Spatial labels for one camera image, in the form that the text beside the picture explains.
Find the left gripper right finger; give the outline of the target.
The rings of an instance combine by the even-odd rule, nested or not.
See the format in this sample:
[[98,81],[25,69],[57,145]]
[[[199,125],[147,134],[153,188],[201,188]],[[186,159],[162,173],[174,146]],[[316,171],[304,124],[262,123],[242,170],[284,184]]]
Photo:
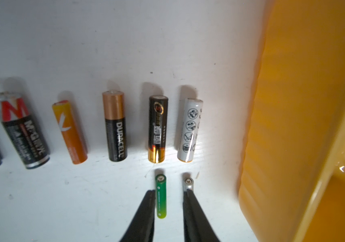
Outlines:
[[185,242],[219,242],[194,192],[187,189],[183,201]]

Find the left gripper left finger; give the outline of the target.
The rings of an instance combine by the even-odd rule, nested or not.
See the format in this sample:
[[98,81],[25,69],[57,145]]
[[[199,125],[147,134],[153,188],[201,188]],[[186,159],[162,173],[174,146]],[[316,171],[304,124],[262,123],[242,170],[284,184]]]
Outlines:
[[153,242],[155,190],[148,190],[120,242]]

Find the green battery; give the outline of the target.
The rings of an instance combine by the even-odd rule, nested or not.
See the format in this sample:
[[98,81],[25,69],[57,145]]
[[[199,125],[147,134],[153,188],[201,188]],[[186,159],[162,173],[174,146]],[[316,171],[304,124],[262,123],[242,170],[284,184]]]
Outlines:
[[156,213],[160,219],[166,218],[167,215],[167,192],[166,176],[159,174],[155,177],[156,182]]

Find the yellow plastic storage box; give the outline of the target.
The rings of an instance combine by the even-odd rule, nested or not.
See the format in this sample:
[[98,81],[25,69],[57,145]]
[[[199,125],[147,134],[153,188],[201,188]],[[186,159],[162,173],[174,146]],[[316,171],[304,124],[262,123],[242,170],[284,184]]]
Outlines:
[[261,242],[345,242],[345,1],[271,1],[238,198]]

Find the black gold battery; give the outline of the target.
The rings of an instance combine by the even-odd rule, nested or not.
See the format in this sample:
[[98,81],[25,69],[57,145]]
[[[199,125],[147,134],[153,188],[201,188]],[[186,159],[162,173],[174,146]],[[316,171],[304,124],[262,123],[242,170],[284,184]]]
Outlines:
[[49,161],[47,144],[19,93],[0,93],[0,122],[26,169]]
[[161,163],[165,159],[168,98],[163,95],[149,97],[148,159]]

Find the black copper Duracell battery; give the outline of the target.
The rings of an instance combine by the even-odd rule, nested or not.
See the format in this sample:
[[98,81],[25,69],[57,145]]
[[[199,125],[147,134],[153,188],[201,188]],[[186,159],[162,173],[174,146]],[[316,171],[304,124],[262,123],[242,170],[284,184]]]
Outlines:
[[125,94],[118,90],[102,93],[109,159],[120,162],[127,158]]

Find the orange battery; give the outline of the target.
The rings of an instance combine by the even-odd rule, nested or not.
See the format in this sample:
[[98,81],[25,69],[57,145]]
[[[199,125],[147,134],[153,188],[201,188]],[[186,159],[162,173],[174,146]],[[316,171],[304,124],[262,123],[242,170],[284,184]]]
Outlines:
[[56,121],[66,144],[73,164],[81,164],[87,160],[87,151],[73,117],[71,103],[62,100],[52,105]]

